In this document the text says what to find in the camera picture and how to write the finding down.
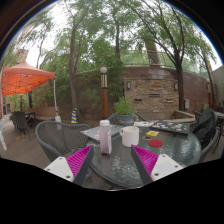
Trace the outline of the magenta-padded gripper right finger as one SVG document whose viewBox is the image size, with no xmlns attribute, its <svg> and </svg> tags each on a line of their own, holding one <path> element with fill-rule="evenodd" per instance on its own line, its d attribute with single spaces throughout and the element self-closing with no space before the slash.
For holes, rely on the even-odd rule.
<svg viewBox="0 0 224 224">
<path fill-rule="evenodd" d="M 139 146 L 131 146 L 131 156 L 144 185 L 182 169 L 182 166 L 168 155 L 156 155 Z"/>
</svg>

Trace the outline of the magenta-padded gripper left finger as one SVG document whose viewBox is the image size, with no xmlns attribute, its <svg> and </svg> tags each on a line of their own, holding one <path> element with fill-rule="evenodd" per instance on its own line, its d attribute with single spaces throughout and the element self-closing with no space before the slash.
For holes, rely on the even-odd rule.
<svg viewBox="0 0 224 224">
<path fill-rule="evenodd" d="M 94 148 L 90 145 L 67 158 L 62 156 L 56 158 L 45 168 L 45 171 L 81 186 L 93 156 Z"/>
</svg>

